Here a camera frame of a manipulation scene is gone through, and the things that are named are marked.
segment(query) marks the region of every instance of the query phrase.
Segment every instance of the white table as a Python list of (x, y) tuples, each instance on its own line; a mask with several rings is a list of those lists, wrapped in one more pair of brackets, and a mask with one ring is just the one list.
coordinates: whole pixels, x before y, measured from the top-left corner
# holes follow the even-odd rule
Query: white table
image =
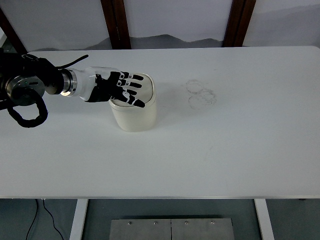
[[(147, 73), (158, 123), (122, 131), (106, 102), (45, 95), (47, 121), (0, 113), (0, 198), (320, 198), (320, 50), (251, 47), (34, 52), (55, 65)], [(34, 106), (17, 109), (36, 116)], [(87, 200), (78, 202), (79, 239)]]

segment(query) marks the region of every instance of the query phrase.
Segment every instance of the robotic hand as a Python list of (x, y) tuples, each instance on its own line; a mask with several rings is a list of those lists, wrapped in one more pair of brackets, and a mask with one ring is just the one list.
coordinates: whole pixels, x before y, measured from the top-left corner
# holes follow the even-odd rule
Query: robotic hand
[[(91, 103), (118, 99), (141, 108), (145, 106), (143, 101), (135, 97), (136, 91), (127, 89), (129, 86), (141, 88), (142, 85), (136, 82), (143, 80), (142, 76), (108, 67), (88, 67), (83, 71), (68, 68), (87, 57), (85, 55), (56, 67), (45, 58), (31, 54), (4, 53), (1, 49), (0, 110), (7, 109), (22, 127), (33, 128), (48, 117), (42, 99), (45, 91), (50, 95), (80, 97)], [(25, 120), (13, 109), (15, 106), (32, 104), (36, 104), (39, 109), (39, 116), (35, 119)]]
[(136, 91), (127, 89), (141, 88), (141, 84), (129, 80), (141, 81), (144, 79), (142, 76), (109, 67), (88, 67), (83, 71), (67, 68), (61, 72), (66, 83), (61, 93), (63, 96), (80, 97), (90, 103), (118, 99), (141, 108), (145, 106), (143, 101), (134, 97)]

